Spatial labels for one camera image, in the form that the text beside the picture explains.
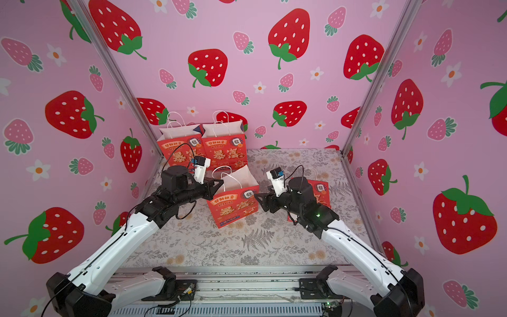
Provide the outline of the aluminium frame post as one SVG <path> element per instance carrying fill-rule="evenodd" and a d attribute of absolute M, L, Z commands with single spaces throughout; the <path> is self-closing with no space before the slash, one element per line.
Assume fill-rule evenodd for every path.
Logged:
<path fill-rule="evenodd" d="M 380 66 L 376 71 L 376 75 L 372 79 L 372 83 L 370 84 L 367 94 L 363 100 L 363 104 L 360 107 L 360 111 L 353 124 L 350 135 L 348 136 L 347 141 L 341 150 L 343 157 L 346 157 L 348 155 L 348 152 L 353 146 L 355 138 L 359 134 L 359 129 L 362 128 L 362 125 L 364 124 L 364 121 L 366 120 L 378 93 L 380 92 L 380 87 L 384 83 L 384 80 L 388 74 L 388 68 L 399 52 L 400 47 L 403 44 L 403 41 L 405 40 L 421 5 L 422 1 L 419 0 L 406 1 L 397 25 L 393 30 L 392 36 L 386 47 L 384 57 L 380 62 Z"/>
<path fill-rule="evenodd" d="M 153 149 L 158 155 L 162 156 L 162 152 L 157 145 L 155 134 L 153 133 L 153 130 L 151 129 L 151 126 L 141 109 L 140 103 L 133 94 L 133 91 L 129 87 L 128 82 L 125 80 L 125 77 L 121 72 L 119 65 L 116 63 L 113 55 L 110 53 L 109 47 L 106 45 L 106 42 L 102 38 L 100 30 L 97 28 L 95 22 L 92 19 L 92 16 L 88 10 L 88 1 L 70 0 L 69 4 L 75 10 L 77 19 L 81 23 L 84 31 L 91 39 L 92 44 L 96 48 L 96 51 L 99 54 L 101 60 L 104 62 L 121 95 L 129 104 L 133 115 L 136 117 L 144 134 L 148 137 Z"/>

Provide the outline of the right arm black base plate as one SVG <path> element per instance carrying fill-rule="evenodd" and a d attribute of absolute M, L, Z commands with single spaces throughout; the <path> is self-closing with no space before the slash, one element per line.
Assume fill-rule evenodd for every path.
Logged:
<path fill-rule="evenodd" d="M 347 299 L 343 295 L 334 293 L 329 286 L 317 278 L 301 278 L 298 280 L 298 286 L 294 288 L 300 293 L 304 300 L 342 300 Z"/>

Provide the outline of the right aluminium frame post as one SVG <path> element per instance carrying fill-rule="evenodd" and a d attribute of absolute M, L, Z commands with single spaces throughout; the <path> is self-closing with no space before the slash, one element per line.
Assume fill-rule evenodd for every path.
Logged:
<path fill-rule="evenodd" d="M 397 25 L 393 30 L 392 36 L 386 47 L 384 57 L 380 62 L 380 66 L 376 71 L 376 75 L 372 79 L 372 83 L 370 84 L 367 94 L 363 100 L 363 104 L 360 107 L 360 111 L 353 124 L 350 135 L 348 136 L 347 141 L 341 150 L 343 157 L 346 157 L 348 155 L 348 152 L 353 146 L 355 138 L 359 134 L 359 129 L 362 128 L 362 125 L 364 124 L 364 121 L 366 120 L 378 93 L 380 92 L 380 87 L 384 83 L 384 80 L 388 74 L 388 68 L 399 52 L 400 47 L 403 44 L 403 41 L 405 40 L 421 5 L 422 1 L 419 0 L 406 1 Z"/>

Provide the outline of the red paper bag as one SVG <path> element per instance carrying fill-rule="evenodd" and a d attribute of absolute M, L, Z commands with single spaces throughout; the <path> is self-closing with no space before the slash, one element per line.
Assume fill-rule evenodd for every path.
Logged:
<path fill-rule="evenodd" d="M 302 182 L 301 176 L 289 175 L 286 187 L 291 192 L 291 197 L 296 199 L 297 203 L 308 200 L 309 188 L 312 188 L 313 195 L 317 203 L 331 208 L 329 184 L 322 180 L 311 179 L 303 175 L 305 180 Z"/>
<path fill-rule="evenodd" d="M 195 156 L 206 156 L 199 124 L 186 124 L 178 112 L 167 109 L 157 118 L 161 132 L 157 145 L 170 166 L 187 166 Z"/>
<path fill-rule="evenodd" d="M 221 172 L 220 179 L 224 184 L 214 198 L 207 202 L 218 228 L 258 211 L 255 195 L 260 192 L 260 185 L 248 165 L 231 173 Z"/>
<path fill-rule="evenodd" d="M 248 164 L 244 122 L 222 110 L 213 113 L 213 123 L 202 124 L 203 148 L 213 169 L 229 166 L 233 171 Z"/>

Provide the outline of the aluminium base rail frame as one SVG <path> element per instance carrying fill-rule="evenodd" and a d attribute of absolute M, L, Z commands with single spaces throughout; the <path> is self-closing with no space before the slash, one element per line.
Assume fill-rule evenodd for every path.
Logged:
<path fill-rule="evenodd" d="M 176 279 L 196 279 L 195 297 L 170 306 L 169 301 L 142 300 L 112 316 L 373 316 L 351 299 L 304 300 L 294 290 L 301 278 L 317 278 L 324 265 L 171 267 Z M 362 278 L 352 265 L 337 265 Z"/>

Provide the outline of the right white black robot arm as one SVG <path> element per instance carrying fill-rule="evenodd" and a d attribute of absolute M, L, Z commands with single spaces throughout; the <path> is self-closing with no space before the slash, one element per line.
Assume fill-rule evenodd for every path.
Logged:
<path fill-rule="evenodd" d="M 340 219 L 335 211 L 317 202 L 313 187 L 303 176 L 285 180 L 280 169 L 267 173 L 271 182 L 266 193 L 255 195 L 265 212 L 286 211 L 323 243 L 338 250 L 363 277 L 328 265 L 317 277 L 328 297 L 342 295 L 371 309 L 376 316 L 418 316 L 425 306 L 423 278 L 414 269 L 404 270 L 376 252 Z"/>

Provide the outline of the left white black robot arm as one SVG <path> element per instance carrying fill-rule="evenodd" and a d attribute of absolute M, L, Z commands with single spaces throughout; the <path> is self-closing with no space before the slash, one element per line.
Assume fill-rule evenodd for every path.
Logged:
<path fill-rule="evenodd" d="M 224 184 L 205 177 L 205 167 L 190 174 L 185 166 L 171 166 L 161 173 L 162 184 L 134 207 L 125 225 L 92 256 L 68 274 L 55 273 L 46 283 L 51 306 L 60 316 L 109 316 L 117 309 L 161 293 L 174 280 L 164 267 L 124 282 L 107 283 L 117 269 L 148 238 L 177 216 L 179 208 L 198 199 L 211 201 Z"/>

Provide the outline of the left aluminium frame post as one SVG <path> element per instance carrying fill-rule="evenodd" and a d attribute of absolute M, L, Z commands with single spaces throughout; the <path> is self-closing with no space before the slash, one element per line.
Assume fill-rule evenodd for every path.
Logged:
<path fill-rule="evenodd" d="M 91 39 L 92 44 L 96 48 L 96 51 L 99 54 L 101 60 L 104 62 L 121 95 L 129 104 L 133 115 L 136 117 L 144 134 L 148 137 L 153 149 L 158 155 L 162 156 L 162 152 L 157 145 L 155 134 L 153 133 L 153 130 L 151 129 L 151 126 L 141 109 L 140 103 L 133 94 L 133 91 L 129 87 L 128 82 L 125 80 L 125 77 L 121 72 L 119 65 L 116 63 L 113 55 L 110 53 L 109 47 L 106 45 L 106 42 L 102 38 L 100 30 L 97 28 L 95 22 L 92 19 L 92 16 L 88 10 L 88 1 L 70 0 L 69 4 L 75 10 L 77 19 L 81 23 L 84 31 Z"/>

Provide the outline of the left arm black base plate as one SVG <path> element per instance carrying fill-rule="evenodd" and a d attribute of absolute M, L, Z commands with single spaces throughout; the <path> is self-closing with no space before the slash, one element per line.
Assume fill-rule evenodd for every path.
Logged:
<path fill-rule="evenodd" d="M 171 280 L 165 283 L 159 294 L 145 297 L 142 301 L 190 301 L 195 297 L 194 291 L 197 289 L 197 284 L 196 279 Z"/>

